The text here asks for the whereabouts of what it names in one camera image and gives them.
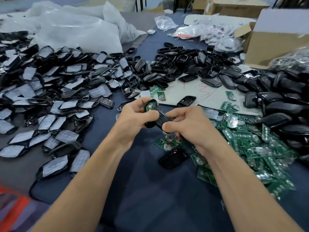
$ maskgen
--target table surface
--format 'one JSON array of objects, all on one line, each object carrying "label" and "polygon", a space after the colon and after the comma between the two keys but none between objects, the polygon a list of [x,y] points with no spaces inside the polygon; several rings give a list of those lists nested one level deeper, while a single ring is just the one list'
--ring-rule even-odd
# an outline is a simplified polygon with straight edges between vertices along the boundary
[{"label": "table surface", "polygon": [[[183,24],[182,13],[170,17],[176,24]],[[133,56],[141,55],[145,60],[153,61],[156,50],[162,48],[164,42],[185,48],[206,47],[197,40],[176,41],[167,36],[173,30],[155,30],[157,32],[149,35]],[[83,147],[91,153],[114,125],[118,105],[126,100],[120,91],[114,92],[111,99],[115,101],[114,109],[97,106],[92,110],[94,120],[83,142]],[[173,109],[162,105],[159,108],[164,113]],[[197,167],[193,161],[188,160],[173,170],[165,170],[158,165],[158,159],[165,152],[154,141],[161,137],[162,131],[157,127],[142,129],[136,136],[132,148],[124,154],[117,168],[101,222],[116,227],[117,231],[234,231],[227,211],[222,209],[222,197],[218,188],[197,178]],[[32,161],[43,164],[40,155],[43,156],[41,153],[33,155]],[[16,159],[16,162],[21,162],[23,158]],[[15,168],[21,166],[24,171],[35,173],[37,167],[33,166],[37,165],[28,161],[27,166],[20,163]],[[14,168],[2,171],[0,166],[0,176],[6,174],[2,178],[9,177],[13,172]],[[289,167],[288,173],[297,191],[290,191],[280,204],[305,231],[309,231],[309,171],[301,164],[294,163]],[[20,174],[11,179],[20,182],[23,177]],[[70,180],[68,172],[64,172],[39,181],[32,193],[39,200],[53,203]]]}]

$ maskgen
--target person's right hand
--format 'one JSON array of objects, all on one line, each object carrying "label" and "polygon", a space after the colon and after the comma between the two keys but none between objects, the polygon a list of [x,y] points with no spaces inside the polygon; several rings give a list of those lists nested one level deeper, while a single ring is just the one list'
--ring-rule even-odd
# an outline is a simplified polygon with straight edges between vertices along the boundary
[{"label": "person's right hand", "polygon": [[175,132],[176,135],[180,133],[185,139],[193,143],[202,155],[221,142],[226,143],[200,106],[176,108],[165,115],[175,119],[164,123],[163,131]]}]

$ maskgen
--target person's left hand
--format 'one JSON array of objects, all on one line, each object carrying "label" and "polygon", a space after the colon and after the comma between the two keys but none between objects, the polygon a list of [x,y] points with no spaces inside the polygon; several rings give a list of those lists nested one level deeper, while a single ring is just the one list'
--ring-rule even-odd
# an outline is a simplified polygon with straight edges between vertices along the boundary
[{"label": "person's left hand", "polygon": [[126,151],[132,146],[133,140],[141,128],[145,127],[144,124],[159,118],[158,111],[151,110],[144,113],[144,105],[151,99],[141,97],[124,105],[118,120],[109,133],[116,144],[122,145]]}]

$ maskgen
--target red stool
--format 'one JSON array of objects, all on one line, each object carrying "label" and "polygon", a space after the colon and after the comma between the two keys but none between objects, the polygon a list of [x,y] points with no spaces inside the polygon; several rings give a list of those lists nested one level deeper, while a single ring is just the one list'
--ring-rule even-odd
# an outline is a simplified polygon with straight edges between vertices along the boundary
[{"label": "red stool", "polygon": [[17,196],[17,200],[5,218],[0,222],[0,232],[9,232],[21,212],[25,209],[31,199],[21,195],[17,192],[6,189],[0,185],[0,193],[2,194],[12,194]]}]

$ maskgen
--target hand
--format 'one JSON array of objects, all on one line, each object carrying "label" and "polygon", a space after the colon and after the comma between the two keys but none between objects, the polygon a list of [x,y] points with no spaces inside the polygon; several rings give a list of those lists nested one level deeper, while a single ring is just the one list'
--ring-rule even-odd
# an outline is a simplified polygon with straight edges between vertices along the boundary
[{"label": "hand", "polygon": [[110,131],[113,140],[124,146],[125,151],[132,146],[135,136],[139,133],[144,124],[149,121],[156,121],[159,118],[158,111],[151,110],[144,113],[144,105],[152,98],[142,97],[124,105],[118,120]]},{"label": "hand", "polygon": [[203,156],[206,155],[205,151],[210,151],[214,144],[226,142],[200,106],[176,108],[165,115],[175,119],[164,123],[162,129],[168,133],[175,132],[176,135],[180,133],[193,143]]}]

